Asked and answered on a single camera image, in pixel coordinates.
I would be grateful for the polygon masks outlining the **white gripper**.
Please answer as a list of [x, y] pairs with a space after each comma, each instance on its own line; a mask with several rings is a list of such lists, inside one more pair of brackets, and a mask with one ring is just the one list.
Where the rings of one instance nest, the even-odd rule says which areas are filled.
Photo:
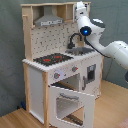
[[88, 12], [82, 1], [77, 3], [76, 16], [76, 21], [79, 27], [84, 27], [89, 24]]

